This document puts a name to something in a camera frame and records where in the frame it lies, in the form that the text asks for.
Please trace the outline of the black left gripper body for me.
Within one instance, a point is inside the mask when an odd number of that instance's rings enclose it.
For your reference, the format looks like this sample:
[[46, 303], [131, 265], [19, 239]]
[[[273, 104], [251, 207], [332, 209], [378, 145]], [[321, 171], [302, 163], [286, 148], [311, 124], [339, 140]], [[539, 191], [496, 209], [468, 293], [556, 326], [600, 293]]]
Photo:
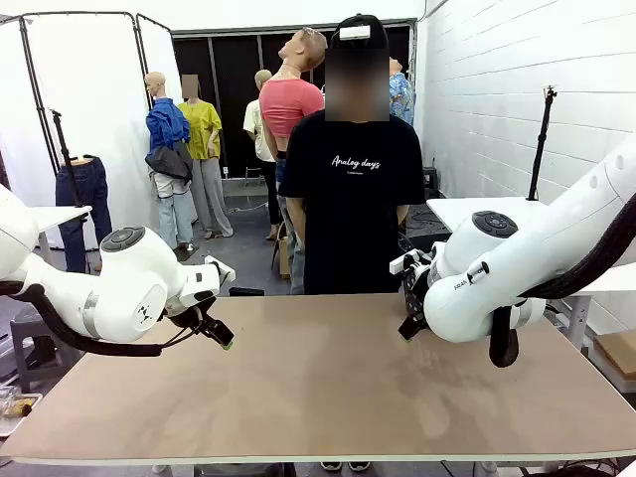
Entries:
[[216, 320], [208, 314], [209, 309], [217, 301], [216, 297], [204, 300], [182, 313], [171, 316], [169, 320], [177, 327], [190, 329], [194, 332], [209, 332], [216, 327]]

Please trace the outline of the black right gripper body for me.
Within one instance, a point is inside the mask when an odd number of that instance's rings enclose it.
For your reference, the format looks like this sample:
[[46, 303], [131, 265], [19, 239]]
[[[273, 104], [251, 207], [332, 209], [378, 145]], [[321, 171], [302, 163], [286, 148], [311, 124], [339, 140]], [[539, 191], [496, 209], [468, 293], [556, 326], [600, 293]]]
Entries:
[[430, 256], [421, 250], [411, 250], [404, 257], [402, 287], [409, 315], [423, 314], [431, 262]]

